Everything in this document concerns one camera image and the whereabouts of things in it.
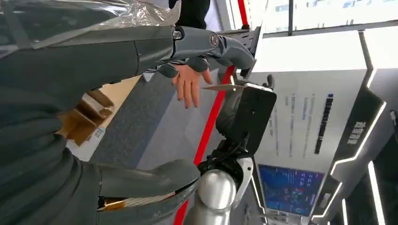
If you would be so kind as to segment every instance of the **human hand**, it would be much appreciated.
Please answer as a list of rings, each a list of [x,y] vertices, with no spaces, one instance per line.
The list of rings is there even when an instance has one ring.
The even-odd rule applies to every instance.
[[[178,75],[172,80],[172,84],[177,87],[178,101],[185,100],[185,107],[191,106],[191,98],[195,107],[199,106],[200,77],[203,76],[205,82],[212,84],[210,70],[198,73],[187,65],[176,65]]]

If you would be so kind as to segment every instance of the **metal bracket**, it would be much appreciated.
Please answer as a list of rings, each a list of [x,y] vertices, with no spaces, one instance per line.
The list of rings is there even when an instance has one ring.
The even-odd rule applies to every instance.
[[[250,179],[252,178],[252,174],[253,174],[252,158],[239,158],[239,159],[237,159],[237,163],[239,163],[240,167],[242,168],[243,179],[242,179],[242,183],[239,186],[239,189],[237,190],[235,200],[232,203],[233,209],[236,208],[239,205],[240,201],[242,200],[243,194],[245,194],[245,191],[247,189],[247,186],[250,183]]]

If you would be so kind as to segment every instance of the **white panel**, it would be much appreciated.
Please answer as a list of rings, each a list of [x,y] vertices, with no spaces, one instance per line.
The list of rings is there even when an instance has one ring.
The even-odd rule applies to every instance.
[[[365,72],[366,70],[342,70],[273,73],[277,100],[256,153],[257,162],[327,173]],[[253,73],[250,80],[255,83],[265,82],[267,74]],[[320,153],[314,154],[329,94],[333,94],[329,120]],[[295,106],[292,114],[293,97]]]
[[[366,68],[357,31],[266,38],[253,72]]]
[[[366,30],[366,44],[374,68],[398,68],[398,27]]]

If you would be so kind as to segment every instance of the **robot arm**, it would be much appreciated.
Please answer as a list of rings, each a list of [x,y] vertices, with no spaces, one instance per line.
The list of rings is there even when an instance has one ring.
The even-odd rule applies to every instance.
[[[103,84],[148,69],[172,77],[174,64],[203,68],[206,57],[240,68],[254,62],[235,40],[172,26],[90,31],[3,57],[0,223],[146,225],[172,215],[198,185],[194,164],[177,160],[138,171],[81,162],[54,135],[57,115]]]

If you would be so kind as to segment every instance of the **black mechanical component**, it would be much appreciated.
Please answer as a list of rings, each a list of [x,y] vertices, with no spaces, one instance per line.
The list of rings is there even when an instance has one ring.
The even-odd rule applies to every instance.
[[[267,86],[273,87],[273,78],[268,76]],[[243,170],[239,158],[251,158],[257,151],[276,101],[276,94],[267,87],[237,81],[244,86],[232,93],[221,109],[216,128],[226,137],[207,156],[198,168],[201,174],[213,169],[229,173],[237,184],[242,183]]]

